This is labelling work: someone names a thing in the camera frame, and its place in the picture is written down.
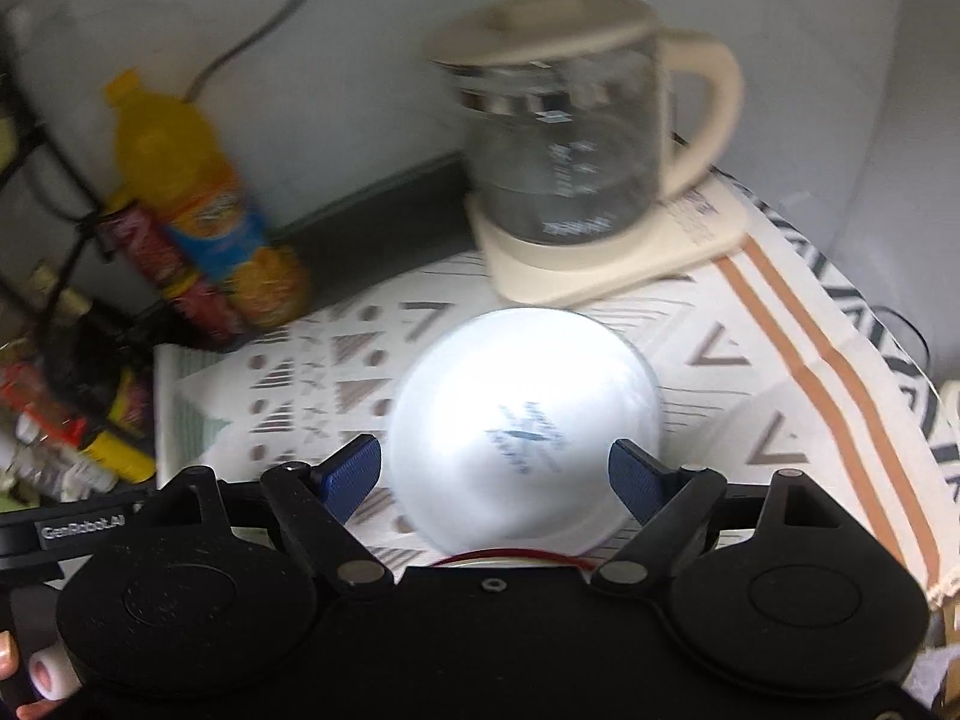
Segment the person's hand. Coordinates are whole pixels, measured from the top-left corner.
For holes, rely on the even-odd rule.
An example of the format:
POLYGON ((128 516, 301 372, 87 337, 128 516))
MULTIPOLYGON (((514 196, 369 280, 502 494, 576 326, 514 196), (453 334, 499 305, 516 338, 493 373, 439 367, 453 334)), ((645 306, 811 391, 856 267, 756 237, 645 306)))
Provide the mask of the person's hand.
POLYGON ((0 678, 2 678, 2 717, 13 720, 39 720, 60 709, 62 700, 43 699, 28 686, 25 663, 11 631, 2 632, 0 642, 0 678))

